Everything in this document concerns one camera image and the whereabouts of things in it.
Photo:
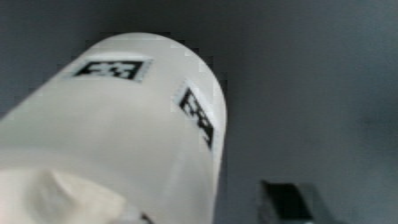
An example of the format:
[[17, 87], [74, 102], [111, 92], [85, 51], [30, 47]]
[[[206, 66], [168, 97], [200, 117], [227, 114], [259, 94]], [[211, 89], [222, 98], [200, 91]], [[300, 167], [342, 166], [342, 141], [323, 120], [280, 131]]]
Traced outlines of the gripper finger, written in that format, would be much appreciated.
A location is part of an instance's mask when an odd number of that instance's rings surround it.
[[259, 182], [257, 224], [337, 224], [296, 184]]

